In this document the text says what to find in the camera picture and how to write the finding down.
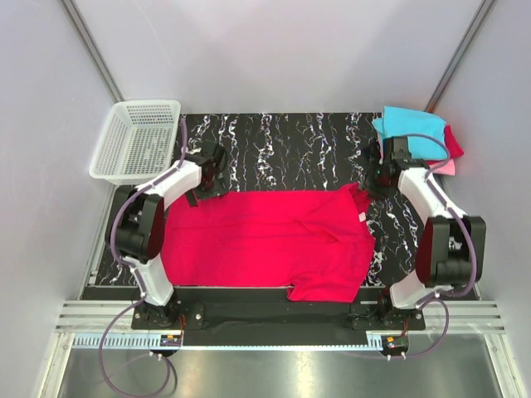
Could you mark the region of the crimson t shirt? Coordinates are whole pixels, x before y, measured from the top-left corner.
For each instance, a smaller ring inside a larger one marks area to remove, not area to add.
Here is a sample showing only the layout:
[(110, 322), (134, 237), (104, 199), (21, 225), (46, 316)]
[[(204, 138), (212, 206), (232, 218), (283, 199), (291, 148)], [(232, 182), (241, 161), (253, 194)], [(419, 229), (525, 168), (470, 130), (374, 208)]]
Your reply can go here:
[(230, 192), (170, 208), (162, 261), (175, 286), (280, 288), (295, 302), (351, 303), (375, 240), (369, 195), (337, 191)]
[(450, 166), (454, 167), (455, 160), (457, 158), (462, 157), (465, 154), (464, 150), (462, 149), (457, 139), (455, 138), (452, 132), (451, 126), (449, 124), (445, 126), (444, 135), (445, 135), (444, 143), (445, 143), (446, 148), (450, 151), (451, 159), (446, 163), (446, 165), (443, 165), (444, 163), (443, 161), (429, 160), (427, 163), (430, 165), (431, 169), (434, 169), (436, 167), (441, 167), (441, 168), (444, 168), (444, 167), (449, 168)]

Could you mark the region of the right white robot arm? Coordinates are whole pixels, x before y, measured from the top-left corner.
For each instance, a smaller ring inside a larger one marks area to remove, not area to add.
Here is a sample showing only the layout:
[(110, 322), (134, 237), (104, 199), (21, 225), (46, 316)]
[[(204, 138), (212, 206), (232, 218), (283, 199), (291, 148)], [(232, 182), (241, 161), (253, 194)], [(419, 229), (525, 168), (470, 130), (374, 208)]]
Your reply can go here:
[(385, 138), (381, 156), (369, 169), (363, 189), (374, 198), (400, 192), (424, 227), (414, 270), (386, 287), (369, 320), (396, 328), (433, 299), (461, 299), (480, 279), (486, 223), (470, 216), (444, 192), (425, 160), (414, 158), (411, 135)]

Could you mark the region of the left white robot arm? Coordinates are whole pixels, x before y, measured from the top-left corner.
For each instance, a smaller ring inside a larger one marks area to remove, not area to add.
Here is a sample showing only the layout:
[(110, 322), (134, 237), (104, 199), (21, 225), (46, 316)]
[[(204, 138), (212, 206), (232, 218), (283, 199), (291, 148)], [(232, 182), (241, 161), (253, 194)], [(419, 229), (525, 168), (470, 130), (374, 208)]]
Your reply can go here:
[(190, 206), (228, 193), (223, 173), (226, 149), (208, 142), (196, 153), (184, 153), (167, 171), (136, 187), (114, 193), (105, 241), (114, 260), (128, 268), (140, 290), (138, 306), (161, 328), (179, 317), (177, 295), (163, 267), (166, 211), (178, 199)]

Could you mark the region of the black marbled table mat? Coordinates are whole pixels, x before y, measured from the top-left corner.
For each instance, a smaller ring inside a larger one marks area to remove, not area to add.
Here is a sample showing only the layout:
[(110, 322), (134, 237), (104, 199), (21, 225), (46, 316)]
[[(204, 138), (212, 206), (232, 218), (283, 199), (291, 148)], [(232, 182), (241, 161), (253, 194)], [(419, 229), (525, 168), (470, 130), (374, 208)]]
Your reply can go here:
[[(228, 152), (230, 190), (337, 190), (363, 181), (376, 144), (380, 113), (183, 114), (188, 150), (218, 142)], [(389, 285), (408, 275), (422, 224), (400, 193), (374, 201), (368, 228), (375, 239), (365, 286)]]

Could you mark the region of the folded cyan t shirt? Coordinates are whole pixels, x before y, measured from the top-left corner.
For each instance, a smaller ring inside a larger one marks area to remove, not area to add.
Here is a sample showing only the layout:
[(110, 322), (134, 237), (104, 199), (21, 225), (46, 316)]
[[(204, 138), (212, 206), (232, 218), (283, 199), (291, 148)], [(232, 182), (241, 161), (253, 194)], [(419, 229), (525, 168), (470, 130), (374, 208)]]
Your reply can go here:
[(434, 114), (385, 106), (380, 118), (372, 121), (373, 127), (382, 138), (422, 134), (423, 138), (411, 137), (408, 139), (409, 152), (415, 159), (441, 161), (447, 158), (446, 151), (426, 136), (434, 138), (440, 143), (445, 142), (446, 121)]

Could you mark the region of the folded pink t shirt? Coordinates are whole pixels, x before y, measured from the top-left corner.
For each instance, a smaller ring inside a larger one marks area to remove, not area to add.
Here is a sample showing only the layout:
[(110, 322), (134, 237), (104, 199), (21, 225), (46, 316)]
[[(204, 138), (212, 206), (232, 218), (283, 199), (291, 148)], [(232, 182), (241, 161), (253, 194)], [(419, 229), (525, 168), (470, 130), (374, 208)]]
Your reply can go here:
[(429, 162), (430, 169), (434, 174), (455, 176), (455, 162), (453, 159), (440, 162)]

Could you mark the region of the white plastic basket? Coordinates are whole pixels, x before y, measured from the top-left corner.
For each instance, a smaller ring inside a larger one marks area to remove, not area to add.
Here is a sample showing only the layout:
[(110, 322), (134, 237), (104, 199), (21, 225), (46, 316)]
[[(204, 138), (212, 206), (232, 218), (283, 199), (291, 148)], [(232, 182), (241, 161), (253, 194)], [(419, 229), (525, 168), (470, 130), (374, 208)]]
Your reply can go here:
[(89, 174), (116, 186), (145, 183), (173, 158), (181, 104), (174, 99), (114, 104), (101, 130)]

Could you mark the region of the folded crimson t shirt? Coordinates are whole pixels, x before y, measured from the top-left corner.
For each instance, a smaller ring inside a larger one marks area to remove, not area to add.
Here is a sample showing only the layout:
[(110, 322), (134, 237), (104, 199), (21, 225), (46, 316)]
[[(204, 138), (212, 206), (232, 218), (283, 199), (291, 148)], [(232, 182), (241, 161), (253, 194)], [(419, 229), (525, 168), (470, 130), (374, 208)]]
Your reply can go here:
[(445, 135), (444, 143), (445, 143), (446, 148), (450, 151), (451, 159), (446, 163), (446, 165), (443, 165), (444, 163), (443, 161), (429, 160), (427, 163), (430, 165), (431, 169), (434, 169), (436, 167), (441, 167), (441, 168), (444, 168), (444, 167), (449, 168), (450, 166), (454, 167), (455, 160), (457, 158), (462, 157), (465, 154), (464, 150), (462, 149), (457, 139), (455, 138), (452, 132), (451, 126), (449, 124), (445, 126), (444, 135)]

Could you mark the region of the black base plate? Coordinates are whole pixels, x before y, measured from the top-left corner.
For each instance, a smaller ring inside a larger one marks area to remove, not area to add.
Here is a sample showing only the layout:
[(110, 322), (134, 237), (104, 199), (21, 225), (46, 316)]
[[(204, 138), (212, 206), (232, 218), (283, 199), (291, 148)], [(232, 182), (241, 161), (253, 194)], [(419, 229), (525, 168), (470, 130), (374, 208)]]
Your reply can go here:
[(176, 288), (166, 306), (141, 304), (132, 328), (169, 330), (183, 325), (205, 330), (223, 323), (339, 326), (355, 331), (421, 331), (424, 316), (416, 309), (395, 309), (385, 289), (362, 288), (353, 302), (294, 302), (285, 289)]

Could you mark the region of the aluminium front rail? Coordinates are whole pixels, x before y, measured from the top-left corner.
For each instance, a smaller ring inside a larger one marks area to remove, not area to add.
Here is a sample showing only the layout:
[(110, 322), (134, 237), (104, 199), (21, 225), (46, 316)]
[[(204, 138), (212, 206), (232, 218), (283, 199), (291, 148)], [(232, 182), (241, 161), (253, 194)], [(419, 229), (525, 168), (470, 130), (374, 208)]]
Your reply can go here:
[(126, 307), (125, 301), (67, 301), (55, 330), (72, 334), (77, 347), (229, 351), (379, 351), (386, 336), (401, 333), (437, 339), (443, 332), (491, 335), (505, 331), (499, 310), (490, 301), (431, 303), (421, 310), (425, 329), (400, 332), (267, 323), (223, 323), (205, 330), (188, 330), (183, 325), (169, 330), (138, 330), (132, 328), (134, 309)]

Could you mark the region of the right corner aluminium post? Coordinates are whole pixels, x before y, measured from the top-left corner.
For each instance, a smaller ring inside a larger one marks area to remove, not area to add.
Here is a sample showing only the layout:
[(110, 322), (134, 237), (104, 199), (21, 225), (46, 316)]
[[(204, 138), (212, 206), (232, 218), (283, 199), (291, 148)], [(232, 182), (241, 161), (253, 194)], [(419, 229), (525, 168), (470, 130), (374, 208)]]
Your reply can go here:
[(468, 27), (465, 29), (463, 36), (461, 37), (456, 49), (448, 61), (441, 78), (436, 84), (436, 87), (433, 90), (431, 97), (424, 109), (425, 112), (434, 113), (436, 111), (437, 106), (451, 85), (451, 82), (455, 78), (457, 71), (463, 63), (468, 51), (473, 46), (475, 39), (480, 34), (483, 25), (487, 21), (497, 3), (497, 0), (482, 0), (480, 2), (470, 20), (470, 23), (468, 24)]

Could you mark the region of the corner aluminium post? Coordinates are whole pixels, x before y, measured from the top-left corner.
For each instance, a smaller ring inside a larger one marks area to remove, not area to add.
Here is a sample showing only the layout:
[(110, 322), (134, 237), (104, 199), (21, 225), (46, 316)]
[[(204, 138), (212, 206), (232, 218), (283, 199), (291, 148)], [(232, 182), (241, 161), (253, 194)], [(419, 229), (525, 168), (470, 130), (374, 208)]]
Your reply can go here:
[(87, 52), (87, 55), (96, 69), (96, 72), (100, 76), (105, 88), (107, 89), (110, 98), (115, 103), (124, 101), (124, 96), (119, 89), (109, 67), (107, 66), (105, 59), (97, 46), (95, 38), (91, 34), (88, 24), (83, 18), (81, 11), (76, 4), (76, 1), (59, 0), (58, 2), (60, 3), (66, 17), (76, 32), (80, 43), (85, 48), (85, 51)]
[(425, 112), (434, 113), (436, 111), (437, 106), (451, 85), (451, 82), (455, 78), (457, 71), (463, 63), (468, 51), (473, 46), (475, 39), (480, 34), (483, 25), (487, 21), (497, 3), (497, 0), (482, 0), (480, 2), (470, 20), (470, 23), (468, 24), (468, 27), (465, 29), (463, 36), (461, 37), (456, 49), (448, 61), (441, 78), (436, 84), (436, 87), (433, 90), (431, 97), (424, 109)]

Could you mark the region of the left corner aluminium post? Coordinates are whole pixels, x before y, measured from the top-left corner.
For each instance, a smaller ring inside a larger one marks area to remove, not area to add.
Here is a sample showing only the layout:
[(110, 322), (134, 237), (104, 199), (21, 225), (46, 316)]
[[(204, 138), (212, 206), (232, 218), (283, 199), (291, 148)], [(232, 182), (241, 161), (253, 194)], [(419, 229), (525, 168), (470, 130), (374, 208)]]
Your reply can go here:
[(87, 52), (87, 55), (96, 69), (96, 72), (100, 76), (105, 88), (107, 89), (110, 98), (115, 103), (124, 101), (124, 96), (119, 89), (109, 67), (107, 66), (105, 59), (97, 46), (95, 38), (91, 34), (88, 24), (83, 18), (81, 11), (76, 4), (76, 1), (59, 0), (58, 2), (60, 3), (66, 17), (76, 32), (80, 43), (85, 48), (85, 51)]

